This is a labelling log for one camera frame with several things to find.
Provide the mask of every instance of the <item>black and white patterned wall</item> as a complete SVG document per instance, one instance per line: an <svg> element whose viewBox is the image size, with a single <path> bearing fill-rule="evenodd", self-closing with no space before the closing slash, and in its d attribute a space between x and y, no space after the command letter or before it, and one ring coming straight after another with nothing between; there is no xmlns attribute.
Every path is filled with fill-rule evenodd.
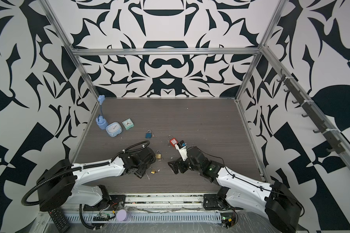
<svg viewBox="0 0 350 233"><path fill-rule="evenodd" d="M75 48L257 47L278 0L52 0ZM233 97L252 56L93 56L109 97Z"/></svg>
<svg viewBox="0 0 350 233"><path fill-rule="evenodd" d="M350 0L290 0L268 45L350 142ZM266 171L303 204L299 232L349 232L350 170L277 79L262 58L241 99Z"/></svg>
<svg viewBox="0 0 350 233"><path fill-rule="evenodd" d="M95 103L39 3L0 0L0 232L35 219L21 198L74 154Z"/></svg>

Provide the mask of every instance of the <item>wooden table surface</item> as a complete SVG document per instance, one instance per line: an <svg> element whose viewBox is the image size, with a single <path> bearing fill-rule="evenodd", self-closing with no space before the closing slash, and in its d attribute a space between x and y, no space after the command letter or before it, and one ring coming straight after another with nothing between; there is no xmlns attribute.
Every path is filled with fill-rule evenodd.
<svg viewBox="0 0 350 233"><path fill-rule="evenodd" d="M160 150L162 159L152 164L147 170L148 176L144 175L142 179L131 174L107 177L88 185L103 184L112 193L217 192L218 185L210 184L195 171L177 175L172 172L167 162L176 160L180 154L168 146L168 135L178 141L184 140L188 146L197 146L206 153L222 157L225 165L235 172L261 180L236 104L231 99L108 98L103 102L103 113L108 123L118 122L123 132L110 137L92 123L77 155L77 163L110 159L122 149L147 140L145 133L149 129L155 136L149 139L149 147L154 152ZM122 122L128 118L135 126L126 130ZM151 174L151 169L158 173Z"/></svg>

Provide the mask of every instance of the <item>brass padlock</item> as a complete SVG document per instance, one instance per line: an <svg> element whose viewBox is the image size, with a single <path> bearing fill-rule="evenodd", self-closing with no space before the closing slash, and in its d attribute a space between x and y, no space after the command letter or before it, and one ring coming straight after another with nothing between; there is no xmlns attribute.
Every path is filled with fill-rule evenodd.
<svg viewBox="0 0 350 233"><path fill-rule="evenodd" d="M156 158L160 159L161 158L161 152L160 151L156 151Z"/></svg>

